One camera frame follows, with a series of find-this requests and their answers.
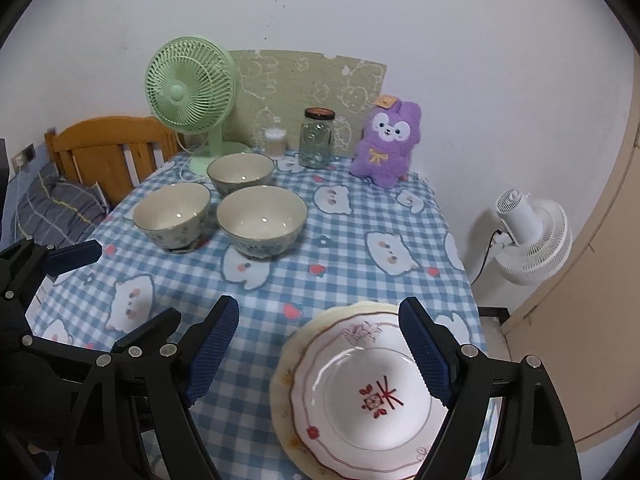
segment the tablecloth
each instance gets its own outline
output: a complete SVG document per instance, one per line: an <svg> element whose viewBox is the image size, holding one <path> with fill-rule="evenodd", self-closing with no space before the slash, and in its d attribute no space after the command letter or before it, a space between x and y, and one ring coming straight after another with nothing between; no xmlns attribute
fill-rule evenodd
<svg viewBox="0 0 640 480"><path fill-rule="evenodd" d="M191 415L225 479L299 480L270 421L268 388L287 337L315 314L361 300L398 304L417 296L437 322L484 349L478 310L455 242L428 182L409 174L391 190L348 173L338 158L327 170L302 168L295 154L277 162L274 180L308 205L303 234L289 253L249 260L229 245L212 214L193 253L168 254L133 224L132 210L149 192L178 182L178 154L138 186L93 233L103 255L55 281L33 331L76 346L108 350L114 341L172 306L182 313L176 339L201 321L222 294L240 305L238 330L209 393ZM187 178L194 178L188 171ZM470 477L488 459L488 426ZM164 463L145 434L152 469Z"/></svg>

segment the brown jar lid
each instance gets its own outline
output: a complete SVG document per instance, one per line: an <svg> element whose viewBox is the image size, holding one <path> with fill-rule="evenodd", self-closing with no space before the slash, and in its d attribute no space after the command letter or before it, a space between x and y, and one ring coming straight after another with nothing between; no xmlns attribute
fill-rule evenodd
<svg viewBox="0 0 640 480"><path fill-rule="evenodd" d="M305 110L307 119L315 119L316 121L333 121L335 112L329 108L307 108Z"/></svg>

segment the wooden chair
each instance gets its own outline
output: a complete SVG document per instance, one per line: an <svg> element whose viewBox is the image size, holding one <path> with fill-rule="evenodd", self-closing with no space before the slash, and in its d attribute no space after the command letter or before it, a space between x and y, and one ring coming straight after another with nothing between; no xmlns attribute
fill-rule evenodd
<svg viewBox="0 0 640 480"><path fill-rule="evenodd" d="M107 195L112 206L118 205L133 189L124 145L131 150L140 182L156 170L152 143L158 143L164 161L178 151L175 132L162 126L156 118L100 117L74 124L57 135L44 136L49 158L68 180L94 183Z"/></svg>

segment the bowl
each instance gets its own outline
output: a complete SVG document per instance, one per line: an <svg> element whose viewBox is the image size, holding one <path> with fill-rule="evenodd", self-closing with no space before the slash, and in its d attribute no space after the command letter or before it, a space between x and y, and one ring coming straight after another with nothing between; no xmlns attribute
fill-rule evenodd
<svg viewBox="0 0 640 480"><path fill-rule="evenodd" d="M218 224L232 245L254 258L289 249L305 222L305 201L282 187L245 187L218 205Z"/></svg>
<svg viewBox="0 0 640 480"><path fill-rule="evenodd" d="M260 153L232 153L214 160L207 168L211 182L222 196L249 186L265 186L271 181L275 164Z"/></svg>
<svg viewBox="0 0 640 480"><path fill-rule="evenodd" d="M145 196L133 221L149 239L172 253L193 251L207 218L211 193L206 186L179 182Z"/></svg>

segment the stuffed animal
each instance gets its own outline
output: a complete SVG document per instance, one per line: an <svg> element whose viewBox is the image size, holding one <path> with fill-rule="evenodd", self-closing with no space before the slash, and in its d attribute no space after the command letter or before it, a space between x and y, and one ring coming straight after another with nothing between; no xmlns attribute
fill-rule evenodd
<svg viewBox="0 0 640 480"><path fill-rule="evenodd" d="M350 173L371 177L376 186L389 189L409 171L411 151L420 142L422 111L416 103L398 99L391 108L375 106L356 145Z"/></svg>

